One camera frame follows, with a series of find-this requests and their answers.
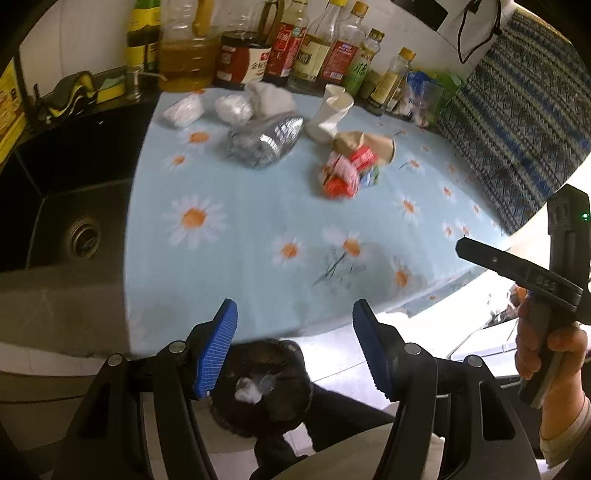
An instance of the blue gripper pad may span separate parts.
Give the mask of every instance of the blue gripper pad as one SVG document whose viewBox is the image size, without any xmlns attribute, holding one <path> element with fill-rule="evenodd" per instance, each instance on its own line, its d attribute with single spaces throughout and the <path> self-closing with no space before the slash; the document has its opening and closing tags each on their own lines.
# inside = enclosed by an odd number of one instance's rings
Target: blue gripper pad
<svg viewBox="0 0 591 480">
<path fill-rule="evenodd" d="M 392 400 L 395 396 L 392 383 L 393 359 L 395 358 L 394 339 L 385 334 L 365 299 L 360 299 L 353 305 L 353 328 L 374 379 L 375 387 L 391 401 L 394 401 Z"/>
<path fill-rule="evenodd" d="M 215 387 L 217 376 L 228 354 L 238 326 L 236 302 L 230 299 L 224 300 L 212 324 L 210 336 L 197 359 L 197 378 L 193 389 L 199 398 L 203 398 Z"/>
</svg>

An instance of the aluminum foil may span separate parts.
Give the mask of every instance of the aluminum foil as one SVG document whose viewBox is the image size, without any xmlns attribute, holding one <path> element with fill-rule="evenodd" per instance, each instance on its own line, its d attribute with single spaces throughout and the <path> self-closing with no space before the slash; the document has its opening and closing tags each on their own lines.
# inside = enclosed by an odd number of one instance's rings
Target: aluminum foil
<svg viewBox="0 0 591 480">
<path fill-rule="evenodd" d="M 291 151 L 303 125 L 302 117 L 280 113 L 231 128 L 230 151 L 251 167 L 266 167 Z"/>
</svg>

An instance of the light blue tablecloth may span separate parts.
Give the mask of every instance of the light blue tablecloth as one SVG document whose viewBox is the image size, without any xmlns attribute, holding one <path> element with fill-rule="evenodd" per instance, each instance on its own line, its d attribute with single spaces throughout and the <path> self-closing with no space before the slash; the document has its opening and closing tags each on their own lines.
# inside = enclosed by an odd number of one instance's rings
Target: light blue tablecloth
<svg viewBox="0 0 591 480">
<path fill-rule="evenodd" d="M 393 136 L 377 186 L 329 200 L 318 173 L 330 149 L 305 134 L 280 163 L 253 170 L 228 154 L 228 127 L 208 89 L 185 131 L 162 119 L 163 94 L 139 158 L 128 213 L 125 295 L 131 352 L 151 355 L 238 304 L 235 340 L 311 334 L 350 322 L 355 300 L 417 313 L 480 270 L 457 258 L 464 234 L 505 248 L 486 199 L 445 139 L 355 106 L 341 131 Z M 295 95 L 311 118 L 321 99 Z M 192 133 L 209 139 L 190 142 Z"/>
</svg>

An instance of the black device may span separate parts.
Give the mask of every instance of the black device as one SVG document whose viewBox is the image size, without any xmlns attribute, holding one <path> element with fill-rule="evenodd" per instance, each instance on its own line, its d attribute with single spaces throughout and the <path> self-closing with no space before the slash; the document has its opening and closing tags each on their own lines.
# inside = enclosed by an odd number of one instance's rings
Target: black device
<svg viewBox="0 0 591 480">
<path fill-rule="evenodd" d="M 514 280 L 532 295 L 530 318 L 544 338 L 542 367 L 531 380 L 522 380 L 519 397 L 535 408 L 541 407 L 563 356 L 548 349 L 548 334 L 575 320 L 591 325 L 589 197 L 567 184 L 550 197 L 547 206 L 550 270 L 469 238 L 456 245 L 460 258 Z"/>
</svg>

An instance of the metal screw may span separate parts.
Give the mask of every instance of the metal screw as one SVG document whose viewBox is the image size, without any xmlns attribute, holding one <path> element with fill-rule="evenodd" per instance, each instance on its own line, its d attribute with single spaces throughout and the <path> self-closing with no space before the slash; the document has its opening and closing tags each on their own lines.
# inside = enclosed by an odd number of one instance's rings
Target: metal screw
<svg viewBox="0 0 591 480">
<path fill-rule="evenodd" d="M 172 342 L 168 346 L 168 350 L 170 350 L 170 353 L 182 353 L 182 352 L 184 352 L 184 350 L 186 348 L 187 348 L 187 344 L 185 342 L 183 342 L 182 340 L 177 340 L 176 342 Z"/>
<path fill-rule="evenodd" d="M 421 353 L 421 347 L 416 343 L 407 343 L 404 345 L 404 351 L 409 355 L 418 355 Z"/>
<path fill-rule="evenodd" d="M 111 355 L 108 360 L 107 363 L 112 366 L 112 367 L 116 367 L 117 365 L 119 365 L 121 362 L 123 361 L 123 356 L 116 353 L 114 355 Z"/>
<path fill-rule="evenodd" d="M 475 368 L 480 368 L 482 366 L 482 358 L 477 355 L 469 355 L 467 360 L 468 363 Z"/>
</svg>

